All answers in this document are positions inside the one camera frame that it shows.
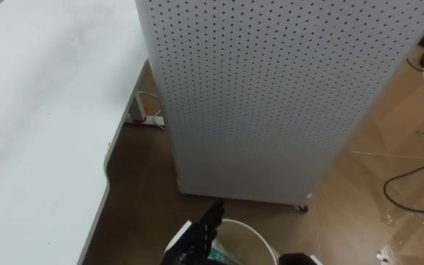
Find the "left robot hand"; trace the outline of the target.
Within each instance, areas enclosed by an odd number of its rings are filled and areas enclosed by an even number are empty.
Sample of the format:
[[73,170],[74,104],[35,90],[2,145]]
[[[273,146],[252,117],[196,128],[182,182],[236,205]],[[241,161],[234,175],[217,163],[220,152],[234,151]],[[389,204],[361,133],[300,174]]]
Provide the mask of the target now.
[[160,265],[225,265],[208,257],[224,213],[224,202],[214,202],[202,218],[193,222],[163,254]]

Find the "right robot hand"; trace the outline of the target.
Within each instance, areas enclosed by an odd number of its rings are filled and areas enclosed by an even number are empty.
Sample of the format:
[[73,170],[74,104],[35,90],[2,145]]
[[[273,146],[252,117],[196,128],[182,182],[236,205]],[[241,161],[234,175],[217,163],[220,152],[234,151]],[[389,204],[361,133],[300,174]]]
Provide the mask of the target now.
[[314,255],[306,255],[302,252],[282,254],[278,263],[280,265],[323,265]]

